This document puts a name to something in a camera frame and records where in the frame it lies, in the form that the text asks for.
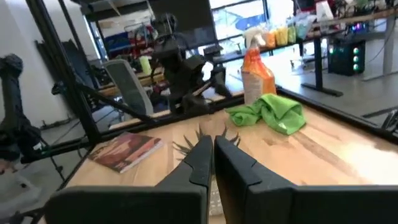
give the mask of bottle label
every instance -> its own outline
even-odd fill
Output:
[[[242,72],[244,104],[252,104],[262,96],[263,79],[250,72]]]

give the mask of floor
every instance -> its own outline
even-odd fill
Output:
[[[366,46],[366,61],[371,60],[382,46],[382,40],[368,42]],[[292,75],[292,67],[287,55],[288,53],[281,52],[273,57],[264,56],[264,63],[274,72],[277,83],[283,87],[356,116],[361,116],[362,114],[382,108],[398,105],[398,98],[396,97],[396,95],[398,95],[398,89],[396,88],[398,85],[398,75],[391,75],[386,78],[363,82],[361,81],[363,75],[358,75],[357,77],[344,77],[341,75],[327,74],[325,72],[323,76],[325,86],[327,88],[344,92],[342,97],[335,98],[333,96],[324,95],[322,93],[302,88],[300,86],[302,82],[314,82],[314,75],[311,71],[312,66],[309,65],[305,70],[302,70],[301,68],[296,69]],[[380,73],[382,71],[382,60],[383,54],[381,53],[373,61],[367,63],[366,73]],[[240,81],[239,74],[241,62],[230,62],[225,66],[228,68],[227,85],[231,90],[242,89],[243,85]],[[398,70],[397,62],[393,64],[393,70]],[[98,121],[102,118],[101,121],[98,122],[99,130],[105,131],[108,129],[110,124],[118,122],[117,120],[112,121],[118,116],[118,113],[112,112],[112,110],[113,109],[110,107],[105,107],[94,113],[94,120]],[[380,116],[378,118],[373,118],[372,121],[375,123],[381,123],[382,119],[383,116]],[[50,144],[82,137],[84,135],[84,130],[80,124],[77,124],[77,122],[78,121],[75,120],[62,127],[46,130],[42,135]],[[67,176],[78,163],[79,156],[75,151],[55,156],[54,159],[58,165],[64,167],[63,174]],[[32,208],[41,207],[62,183],[61,178],[54,170],[50,159],[44,159],[31,164],[28,168],[22,170],[21,174],[27,177],[31,182],[33,182],[33,184],[42,188],[40,200],[37,203],[21,208],[20,211],[22,212]],[[4,192],[5,183],[8,183],[8,186],[11,182],[11,174],[0,176],[0,192]],[[12,189],[13,190],[8,190],[5,195],[12,195],[13,192],[19,190],[19,186],[16,185]],[[8,213],[9,211],[2,211],[0,209],[0,219],[8,215]]]

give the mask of office chair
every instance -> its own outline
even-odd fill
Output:
[[[114,59],[105,62],[103,66],[113,83],[119,88],[123,103],[137,113],[146,115],[154,113],[154,107],[129,62],[123,59]]]

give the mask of desk leg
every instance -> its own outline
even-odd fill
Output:
[[[340,91],[331,90],[323,87],[321,39],[320,38],[314,39],[313,45],[315,51],[315,85],[309,83],[302,83],[301,86],[331,96],[337,96],[337,97],[342,96],[343,93]]]
[[[397,74],[398,72],[392,72],[392,53],[394,51],[394,26],[396,16],[390,16],[387,18],[386,31],[384,33],[384,57],[383,57],[383,73],[379,75],[371,75],[364,77],[362,81],[369,81],[387,75]]]

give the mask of black stand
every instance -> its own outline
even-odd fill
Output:
[[[336,96],[336,97],[343,96],[343,93],[340,91],[331,90],[323,87],[321,39],[315,38],[313,40],[313,46],[315,51],[315,85],[309,83],[302,83],[301,86],[331,96]]]

